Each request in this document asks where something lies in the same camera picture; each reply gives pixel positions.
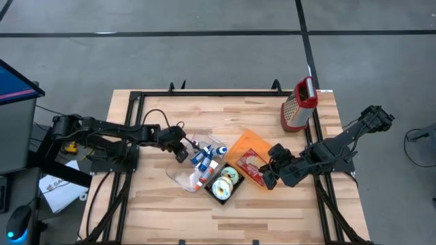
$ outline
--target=metal grater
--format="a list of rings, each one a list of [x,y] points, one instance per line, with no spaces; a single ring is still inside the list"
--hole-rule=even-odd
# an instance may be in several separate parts
[[[287,132],[297,132],[306,128],[308,119],[318,104],[312,77],[299,82],[292,94],[281,104],[281,126]]]

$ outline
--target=monitor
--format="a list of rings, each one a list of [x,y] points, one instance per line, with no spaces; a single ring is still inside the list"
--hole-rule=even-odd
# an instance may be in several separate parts
[[[34,99],[46,93],[0,59],[0,105]]]

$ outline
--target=concrete floor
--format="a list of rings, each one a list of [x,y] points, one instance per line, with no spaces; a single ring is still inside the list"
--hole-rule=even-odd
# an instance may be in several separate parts
[[[431,0],[303,0],[313,30],[436,29]],[[299,30],[292,0],[15,0],[0,33]],[[321,88],[333,89],[343,124],[371,104],[395,115],[386,133],[359,141],[355,158],[363,210],[378,244],[433,244],[436,168],[412,165],[404,133],[436,122],[435,35],[311,36]],[[105,119],[116,88],[293,88],[307,75],[301,36],[1,38],[0,58],[46,91],[38,104]],[[37,110],[35,121],[52,115]],[[428,142],[412,158],[435,164]],[[49,220],[42,244],[73,242],[84,203]],[[57,224],[68,222],[67,229]]]

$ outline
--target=clear plastic container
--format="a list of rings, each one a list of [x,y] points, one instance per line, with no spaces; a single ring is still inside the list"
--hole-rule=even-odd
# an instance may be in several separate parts
[[[194,134],[191,138],[191,141],[197,140],[199,142],[199,147],[203,149],[203,147],[211,145],[211,148],[218,148],[225,146],[224,143],[220,142],[216,138],[214,138],[211,135],[201,135],[201,134]],[[166,168],[166,174],[168,177],[173,179],[177,184],[179,184],[182,188],[184,188],[186,191],[189,191],[191,193],[194,193],[196,191],[196,184],[198,182],[198,179],[200,179],[200,176],[203,174],[198,168],[195,168],[195,166],[191,162],[191,158],[196,154],[194,152],[194,149],[192,145],[189,142],[184,142],[185,146],[187,148],[187,152],[189,153],[189,156],[184,160],[182,163],[177,162],[174,160],[169,166]],[[209,176],[208,180],[203,183],[203,186],[206,186],[206,184],[212,179],[212,177],[217,173],[225,164],[223,155],[217,155],[212,158],[212,160],[216,161],[218,163],[218,166],[215,168],[211,176]]]

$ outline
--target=wooden tabletop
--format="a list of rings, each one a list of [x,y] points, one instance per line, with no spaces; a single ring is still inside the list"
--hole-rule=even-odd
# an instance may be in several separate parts
[[[107,120],[123,124],[131,91],[116,90]],[[318,91],[318,114],[324,137],[342,132],[339,113],[331,91]],[[147,97],[144,112],[159,108],[166,112],[171,125],[185,122],[188,135],[210,133],[228,147],[245,129],[250,129],[274,145],[283,144],[293,154],[307,145],[304,131],[285,133],[280,125],[280,105],[285,97]],[[165,125],[160,113],[151,113],[146,123]],[[123,244],[226,243],[251,244],[323,244],[320,215],[313,178],[308,176],[296,187],[279,182],[272,191],[263,191],[245,181],[222,206],[205,190],[189,193],[166,175],[174,155],[142,147],[138,170],[133,176],[125,219]],[[97,185],[104,174],[93,177],[89,198],[80,227],[85,237],[86,214]],[[113,174],[102,185],[93,207],[91,229],[108,207]],[[339,209],[349,224],[364,239],[369,239],[356,184],[342,173],[332,179]],[[332,239],[336,238],[328,212]],[[114,239],[118,213],[112,222]]]

